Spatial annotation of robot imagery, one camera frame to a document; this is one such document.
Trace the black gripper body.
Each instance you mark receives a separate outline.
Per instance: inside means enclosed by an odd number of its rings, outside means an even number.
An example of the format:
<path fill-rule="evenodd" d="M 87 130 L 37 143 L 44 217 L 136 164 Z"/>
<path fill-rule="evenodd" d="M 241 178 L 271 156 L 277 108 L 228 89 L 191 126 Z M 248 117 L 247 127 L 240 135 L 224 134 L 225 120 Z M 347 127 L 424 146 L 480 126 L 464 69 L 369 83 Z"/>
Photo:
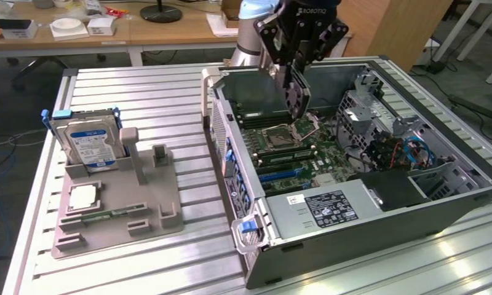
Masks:
<path fill-rule="evenodd" d="M 329 25 L 337 19 L 340 1 L 281 1 L 277 21 L 297 65 L 304 66 L 304 55 L 312 31 L 319 24 Z"/>

